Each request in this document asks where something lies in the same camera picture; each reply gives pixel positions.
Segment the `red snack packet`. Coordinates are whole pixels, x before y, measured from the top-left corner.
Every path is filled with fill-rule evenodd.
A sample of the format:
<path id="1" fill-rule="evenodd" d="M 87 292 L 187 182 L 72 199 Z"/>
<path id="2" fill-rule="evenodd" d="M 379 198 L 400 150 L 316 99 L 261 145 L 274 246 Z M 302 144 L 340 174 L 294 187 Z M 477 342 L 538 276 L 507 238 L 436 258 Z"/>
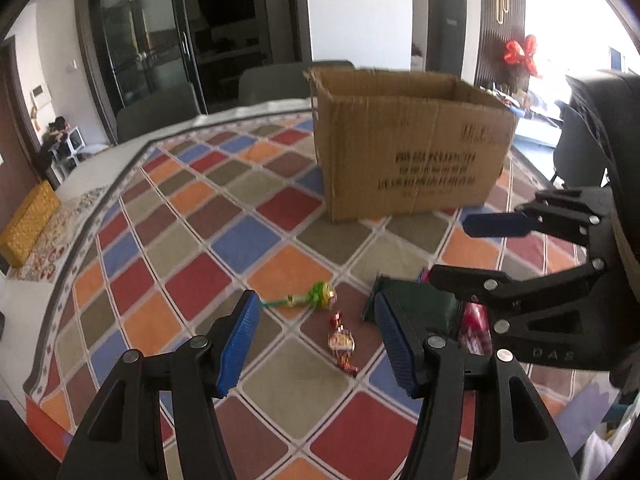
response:
<path id="1" fill-rule="evenodd" d="M 462 311 L 458 341 L 465 350 L 476 356 L 490 356 L 492 341 L 486 308 L 467 302 Z"/>

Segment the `red wrapped candy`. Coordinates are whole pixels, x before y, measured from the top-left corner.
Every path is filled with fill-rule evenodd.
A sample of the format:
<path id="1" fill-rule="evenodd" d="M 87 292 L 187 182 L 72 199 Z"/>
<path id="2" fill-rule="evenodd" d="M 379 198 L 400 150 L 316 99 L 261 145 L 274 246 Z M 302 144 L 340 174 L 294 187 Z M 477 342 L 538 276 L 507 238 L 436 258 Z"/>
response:
<path id="1" fill-rule="evenodd" d="M 331 318 L 331 331 L 326 338 L 326 345 L 331 353 L 334 365 L 349 376 L 356 377 L 359 368 L 352 364 L 352 355 L 356 349 L 356 341 L 352 332 L 343 323 L 341 312 Z"/>

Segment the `red bow decoration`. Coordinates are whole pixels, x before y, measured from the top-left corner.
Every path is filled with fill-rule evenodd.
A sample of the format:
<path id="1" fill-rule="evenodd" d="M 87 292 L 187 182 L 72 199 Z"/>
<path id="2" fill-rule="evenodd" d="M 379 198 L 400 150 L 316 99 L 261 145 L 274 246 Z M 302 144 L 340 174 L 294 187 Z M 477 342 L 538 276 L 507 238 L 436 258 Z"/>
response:
<path id="1" fill-rule="evenodd" d="M 509 40 L 504 50 L 503 61 L 514 66 L 521 65 L 530 76 L 538 77 L 538 70 L 535 61 L 537 51 L 537 39 L 534 35 L 528 35 L 521 44 L 516 40 Z"/>

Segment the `grey chair left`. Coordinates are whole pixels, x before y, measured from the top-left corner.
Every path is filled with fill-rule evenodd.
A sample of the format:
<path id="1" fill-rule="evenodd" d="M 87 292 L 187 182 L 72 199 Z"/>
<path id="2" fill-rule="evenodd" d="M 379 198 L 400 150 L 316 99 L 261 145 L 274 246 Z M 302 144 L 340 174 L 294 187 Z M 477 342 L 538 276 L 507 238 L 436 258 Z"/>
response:
<path id="1" fill-rule="evenodd" d="M 125 143 L 158 129 L 193 119 L 200 114 L 193 84 L 186 82 L 155 92 L 124 107 L 116 116 L 117 140 Z"/>

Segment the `grey chair middle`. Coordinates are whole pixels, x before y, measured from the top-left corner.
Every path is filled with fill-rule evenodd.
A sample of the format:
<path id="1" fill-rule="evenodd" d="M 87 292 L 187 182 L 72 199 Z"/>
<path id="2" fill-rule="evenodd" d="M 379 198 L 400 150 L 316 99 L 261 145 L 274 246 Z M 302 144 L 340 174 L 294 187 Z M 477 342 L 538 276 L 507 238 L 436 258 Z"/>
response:
<path id="1" fill-rule="evenodd" d="M 251 106 L 268 101 L 308 99 L 309 81 L 305 74 L 315 67 L 349 67 L 346 60 L 296 62 L 258 66 L 244 70 L 239 79 L 239 106 Z"/>

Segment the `dark green snack packet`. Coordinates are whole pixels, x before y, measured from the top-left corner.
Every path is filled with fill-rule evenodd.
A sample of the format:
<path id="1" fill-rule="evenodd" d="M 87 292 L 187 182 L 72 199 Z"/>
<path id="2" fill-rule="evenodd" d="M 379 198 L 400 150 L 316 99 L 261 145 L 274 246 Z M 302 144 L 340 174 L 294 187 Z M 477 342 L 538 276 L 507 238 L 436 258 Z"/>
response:
<path id="1" fill-rule="evenodd" d="M 364 322 L 374 321 L 374 300 L 379 292 L 390 292 L 417 330 L 457 338 L 464 307 L 451 292 L 442 292 L 429 282 L 378 275 L 361 313 Z"/>

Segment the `pink snack packet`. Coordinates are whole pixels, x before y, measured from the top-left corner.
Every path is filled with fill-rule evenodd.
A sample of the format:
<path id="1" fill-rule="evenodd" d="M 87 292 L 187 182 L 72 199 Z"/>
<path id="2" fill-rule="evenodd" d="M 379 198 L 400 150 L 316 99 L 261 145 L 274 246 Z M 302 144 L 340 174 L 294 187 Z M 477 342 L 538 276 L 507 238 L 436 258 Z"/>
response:
<path id="1" fill-rule="evenodd" d="M 419 283 L 428 283 L 430 281 L 430 269 L 423 268 L 418 276 Z"/>

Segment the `dark chair right side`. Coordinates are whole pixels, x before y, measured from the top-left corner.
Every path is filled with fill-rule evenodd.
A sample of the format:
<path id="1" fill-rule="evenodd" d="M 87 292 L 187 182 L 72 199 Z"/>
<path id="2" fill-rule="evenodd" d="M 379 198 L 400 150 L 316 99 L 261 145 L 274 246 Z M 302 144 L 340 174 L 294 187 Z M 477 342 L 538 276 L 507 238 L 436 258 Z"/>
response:
<path id="1" fill-rule="evenodd" d="M 561 135 L 553 151 L 554 174 L 564 188 L 602 186 L 608 160 L 585 121 L 569 105 L 561 108 Z"/>

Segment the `brown cardboard box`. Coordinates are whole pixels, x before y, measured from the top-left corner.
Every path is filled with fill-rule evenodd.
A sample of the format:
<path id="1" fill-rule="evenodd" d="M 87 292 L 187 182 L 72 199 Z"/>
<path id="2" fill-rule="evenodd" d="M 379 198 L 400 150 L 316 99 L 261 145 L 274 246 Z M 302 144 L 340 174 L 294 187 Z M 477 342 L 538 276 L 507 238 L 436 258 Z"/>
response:
<path id="1" fill-rule="evenodd" d="M 307 77 L 332 221 L 485 203 L 518 125 L 495 96 L 433 72 L 321 66 Z"/>

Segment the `grey chair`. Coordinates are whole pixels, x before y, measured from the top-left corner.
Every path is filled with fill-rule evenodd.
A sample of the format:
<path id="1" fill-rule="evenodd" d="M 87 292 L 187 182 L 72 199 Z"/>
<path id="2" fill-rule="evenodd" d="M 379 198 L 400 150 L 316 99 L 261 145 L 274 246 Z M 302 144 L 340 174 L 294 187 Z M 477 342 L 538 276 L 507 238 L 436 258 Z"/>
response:
<path id="1" fill-rule="evenodd" d="M 244 70 L 239 79 L 239 106 L 251 106 L 268 101 L 308 99 L 309 81 L 305 74 L 315 67 L 349 67 L 346 60 L 296 62 L 258 66 Z"/>
<path id="2" fill-rule="evenodd" d="M 116 116 L 117 140 L 125 143 L 158 129 L 193 119 L 200 114 L 193 84 L 186 82 L 155 92 L 124 107 Z"/>

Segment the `seated person in background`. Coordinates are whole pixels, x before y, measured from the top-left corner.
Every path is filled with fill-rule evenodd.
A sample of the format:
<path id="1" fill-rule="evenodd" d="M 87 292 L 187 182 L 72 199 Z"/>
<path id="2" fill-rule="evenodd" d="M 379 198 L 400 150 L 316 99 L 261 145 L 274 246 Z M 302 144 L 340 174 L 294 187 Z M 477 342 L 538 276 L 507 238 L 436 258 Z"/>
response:
<path id="1" fill-rule="evenodd" d="M 42 136 L 42 144 L 35 159 L 35 165 L 40 174 L 46 175 L 46 172 L 52 164 L 52 152 L 68 137 L 70 125 L 63 116 L 55 118 L 54 122 L 50 122 L 47 131 Z"/>

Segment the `colourful diamond pattern tablecloth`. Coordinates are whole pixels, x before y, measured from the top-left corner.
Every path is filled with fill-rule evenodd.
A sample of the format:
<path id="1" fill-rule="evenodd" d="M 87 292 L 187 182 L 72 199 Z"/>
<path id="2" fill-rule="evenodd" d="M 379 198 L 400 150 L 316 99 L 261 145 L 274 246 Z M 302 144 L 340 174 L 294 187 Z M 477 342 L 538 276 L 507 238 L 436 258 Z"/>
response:
<path id="1" fill-rule="evenodd" d="M 262 303 L 236 387 L 216 404 L 241 479 L 395 479 L 420 405 L 361 312 L 376 278 L 434 263 L 519 280 L 576 266 L 557 238 L 474 240 L 466 209 L 334 223 L 304 113 L 167 133 L 86 162 L 28 275 L 55 284 L 26 424 L 62 456 L 128 349 L 177 349 L 247 289 Z"/>

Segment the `green lollipop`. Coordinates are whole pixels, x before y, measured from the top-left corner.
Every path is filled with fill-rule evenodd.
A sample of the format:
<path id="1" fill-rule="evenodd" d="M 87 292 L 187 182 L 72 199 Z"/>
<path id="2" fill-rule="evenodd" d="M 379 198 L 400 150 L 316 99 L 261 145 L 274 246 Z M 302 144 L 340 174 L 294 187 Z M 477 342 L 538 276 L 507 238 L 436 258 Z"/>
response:
<path id="1" fill-rule="evenodd" d="M 282 299 L 264 302 L 265 308 L 310 307 L 318 310 L 331 310 L 337 302 L 337 292 L 329 282 L 318 282 L 308 292 L 301 295 L 288 295 Z"/>

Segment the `black glass cabinet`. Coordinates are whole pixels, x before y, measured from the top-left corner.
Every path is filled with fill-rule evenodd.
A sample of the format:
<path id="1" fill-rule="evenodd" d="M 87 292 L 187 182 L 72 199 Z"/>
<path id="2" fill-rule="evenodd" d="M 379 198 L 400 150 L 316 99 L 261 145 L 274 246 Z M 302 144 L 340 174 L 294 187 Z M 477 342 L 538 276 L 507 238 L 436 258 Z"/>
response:
<path id="1" fill-rule="evenodd" d="M 76 0 L 100 113 L 188 82 L 204 113 L 234 107 L 242 73 L 310 57 L 306 0 Z"/>

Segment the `yellow woven tissue box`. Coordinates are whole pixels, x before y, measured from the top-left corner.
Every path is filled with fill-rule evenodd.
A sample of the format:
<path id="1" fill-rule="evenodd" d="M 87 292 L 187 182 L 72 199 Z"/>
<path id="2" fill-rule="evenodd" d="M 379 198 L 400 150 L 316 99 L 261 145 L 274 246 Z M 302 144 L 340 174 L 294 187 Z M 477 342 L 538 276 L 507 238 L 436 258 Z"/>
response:
<path id="1" fill-rule="evenodd" d="M 25 197 L 1 233 L 1 255 L 11 268 L 24 266 L 36 241 L 61 201 L 48 181 L 42 181 Z"/>

